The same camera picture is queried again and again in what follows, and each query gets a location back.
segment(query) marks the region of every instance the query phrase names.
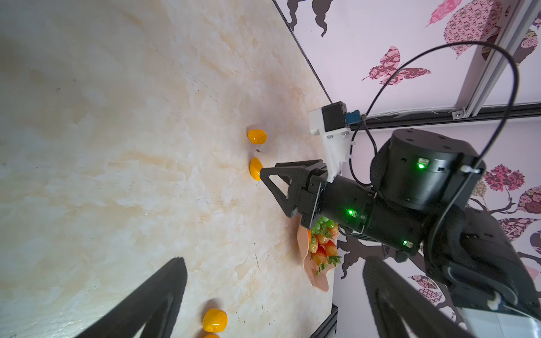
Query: orange fruit toy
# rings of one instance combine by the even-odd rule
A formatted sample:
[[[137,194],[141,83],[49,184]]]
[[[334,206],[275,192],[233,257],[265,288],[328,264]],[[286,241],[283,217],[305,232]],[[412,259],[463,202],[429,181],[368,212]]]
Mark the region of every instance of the orange fruit toy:
[[[264,144],[267,141],[267,133],[261,129],[253,129],[248,132],[248,139],[253,144]]]
[[[252,161],[250,162],[250,174],[256,181],[260,181],[261,178],[259,177],[259,173],[261,172],[261,169],[263,169],[263,164],[261,164],[261,161],[259,161],[259,158],[254,157]]]
[[[203,330],[206,332],[222,332],[226,326],[227,314],[222,310],[210,309],[203,318]]]

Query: pink leaf pattern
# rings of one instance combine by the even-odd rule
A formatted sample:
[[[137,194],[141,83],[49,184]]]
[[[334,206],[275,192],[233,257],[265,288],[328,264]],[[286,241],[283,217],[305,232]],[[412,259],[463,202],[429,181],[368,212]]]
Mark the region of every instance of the pink leaf pattern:
[[[525,265],[526,270],[528,271],[528,274],[532,278],[532,280],[536,279],[537,276],[539,276],[539,271],[535,270],[534,268],[530,268],[529,266]]]
[[[492,35],[489,36],[489,38],[486,39],[486,41],[490,42],[490,43],[496,43],[496,39],[498,38],[498,35],[500,34],[500,30],[501,30],[501,28],[496,26],[496,31],[494,33],[492,33]],[[492,48],[490,48],[490,47],[481,48],[481,56],[483,57],[483,59],[486,60],[486,59],[489,58],[489,54],[490,54],[491,50],[492,50]]]
[[[443,296],[439,291],[433,291],[431,289],[419,289],[419,293],[423,295],[424,298],[428,299],[432,303],[437,303],[441,300]]]
[[[541,185],[526,190],[521,196],[517,210],[541,214]]]
[[[522,187],[524,175],[518,170],[511,171],[508,167],[500,164],[490,172],[485,173],[485,181],[494,191],[504,191],[504,187],[512,191]]]
[[[530,244],[541,255],[541,230],[530,236]]]
[[[400,51],[395,46],[391,46],[389,51],[383,55],[379,61],[381,65],[370,68],[368,76],[363,80],[370,78],[380,79],[383,78],[380,83],[385,84],[387,80],[398,70],[400,63]],[[421,75],[430,74],[431,72],[423,68],[405,68],[400,71],[390,82],[389,85],[399,84],[404,79],[416,78]]]
[[[537,29],[541,26],[541,11],[537,14],[536,19],[533,21],[532,25],[534,25]]]
[[[472,196],[485,197],[486,184],[482,180],[477,182],[475,188],[473,188]]]
[[[510,241],[514,241],[520,237],[524,230],[535,221],[539,220],[535,218],[504,218],[503,220],[498,220]]]
[[[500,34],[500,27],[497,27],[497,30],[492,33],[492,35],[486,40],[487,42],[495,43],[496,38]],[[517,62],[517,64],[520,64],[526,56],[533,53],[533,51],[537,47],[537,34],[533,30],[529,30],[524,38],[522,39],[520,46],[517,48],[517,50],[513,54],[514,60]],[[490,51],[492,49],[490,47],[483,47],[481,49],[481,56],[483,59],[487,60],[490,54]]]
[[[427,27],[430,26],[433,23],[436,23],[443,19],[447,14],[454,11],[458,5],[462,2],[462,0],[445,0],[443,1],[443,4],[439,5],[435,11],[432,12],[432,16],[430,17],[430,22]]]
[[[537,47],[537,34],[533,30],[529,30],[524,38],[522,39],[522,42],[520,43],[520,46],[517,48],[517,50],[513,54],[513,58],[517,64],[520,64],[524,59],[526,59],[526,56],[533,53],[533,51]]]
[[[427,276],[414,275],[414,276],[410,276],[409,278],[416,281],[422,288],[438,289],[438,286],[436,285],[436,282],[434,282],[432,279],[430,279]]]
[[[498,0],[473,0],[459,9],[447,23],[443,37],[447,43],[457,41],[479,41],[487,36],[502,14],[502,3]],[[451,47],[460,56],[471,45]]]

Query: beige table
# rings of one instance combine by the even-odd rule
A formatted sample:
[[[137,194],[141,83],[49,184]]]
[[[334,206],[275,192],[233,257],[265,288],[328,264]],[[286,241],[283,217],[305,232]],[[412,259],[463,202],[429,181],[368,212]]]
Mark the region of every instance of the beige table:
[[[309,337],[331,292],[248,161],[322,158],[328,101],[271,0],[1,8],[0,336],[72,337],[182,256],[173,336],[214,299],[222,338]]]

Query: white wall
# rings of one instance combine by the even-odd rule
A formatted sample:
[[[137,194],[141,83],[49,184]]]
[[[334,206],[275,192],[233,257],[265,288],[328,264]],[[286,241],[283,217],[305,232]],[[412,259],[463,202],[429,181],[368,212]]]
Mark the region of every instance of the white wall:
[[[419,129],[426,129],[452,138],[468,141],[480,152],[492,135],[497,123],[497,121],[460,123],[419,127]],[[514,202],[517,202],[521,194],[527,189],[541,185],[541,171],[539,171],[541,167],[541,150],[539,148],[539,144],[541,144],[540,130],[540,118],[510,120],[492,150],[485,157],[488,170],[503,164],[513,171],[519,171],[524,176],[524,184],[518,189],[510,191],[510,197]],[[389,139],[391,133],[392,130],[374,130],[372,132],[378,147],[381,147]],[[353,148],[353,169],[361,181],[369,182],[369,166],[373,157],[373,149],[364,132],[359,132],[356,143],[356,146]],[[345,172],[344,175],[350,177],[348,172]],[[494,191],[488,188],[484,195],[484,203],[490,210],[507,206],[507,199],[508,195],[505,190]],[[476,203],[470,203],[470,205],[479,208]],[[516,205],[509,209],[509,211],[514,211],[515,208]],[[495,213],[493,216],[498,220],[509,217],[541,218],[541,215],[523,211],[517,211],[512,215]],[[541,230],[541,221],[530,223],[526,230],[518,238],[513,240],[512,244],[515,250],[541,259],[541,253],[538,253],[530,243],[530,237],[539,230]],[[364,241],[362,243],[364,245],[374,245],[374,243]],[[340,254],[344,256],[348,253],[340,249]],[[393,267],[401,276],[407,278],[407,281],[412,286],[417,289],[420,288],[417,283],[408,279],[408,277],[424,274],[410,260],[400,264],[396,263],[394,259],[386,259],[385,262]],[[534,282],[537,289],[541,291],[541,277],[538,277],[539,271],[541,271],[541,265],[533,259],[523,259],[523,262],[529,268],[530,275],[535,277]],[[345,279],[341,279],[344,273],[340,267],[335,273],[333,302],[339,307],[339,338],[377,336],[377,330],[362,281],[363,266],[364,259],[359,259],[357,263],[347,268]],[[444,298],[443,296],[441,300],[434,304],[443,304],[445,301]],[[447,315],[451,315],[451,308],[446,307],[443,311]]]
[[[325,0],[277,0],[286,20],[291,22],[290,6],[298,5],[294,34],[319,75],[333,102],[343,101],[349,111],[368,108],[381,88],[381,79],[365,79],[372,67],[390,46],[398,48],[400,64],[417,54],[446,43],[444,33],[453,15],[469,8],[471,1],[447,1],[456,7],[435,23],[428,25],[432,13],[442,0],[358,1],[334,0],[326,12],[327,31],[321,36],[312,6]],[[506,9],[515,0],[495,1],[500,4],[497,26],[505,27]],[[481,9],[487,14],[494,6]],[[374,113],[416,108],[463,107],[470,99],[485,61],[480,48],[471,47],[457,57],[450,48],[434,52],[414,62],[411,67],[428,69],[431,74],[405,79],[388,86],[374,106]]]

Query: metal bracket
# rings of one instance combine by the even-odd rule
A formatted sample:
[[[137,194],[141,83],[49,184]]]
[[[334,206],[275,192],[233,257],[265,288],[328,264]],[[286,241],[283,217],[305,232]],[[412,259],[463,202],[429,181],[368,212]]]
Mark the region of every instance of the metal bracket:
[[[287,196],[271,181],[280,176],[287,183]],[[327,166],[322,160],[277,163],[274,168],[262,168],[260,177],[274,195],[287,217],[301,215],[301,225],[312,226],[321,191],[327,185]]]
[[[525,0],[518,3],[507,26],[500,33],[496,44],[513,54],[520,46],[522,38],[530,28],[541,9],[541,0]],[[466,116],[477,116],[492,88],[507,67],[507,60],[500,54],[491,52],[472,98],[466,107]]]
[[[454,111],[451,114],[453,115],[453,120],[459,120],[466,117],[466,111],[464,110],[464,108],[458,111]]]

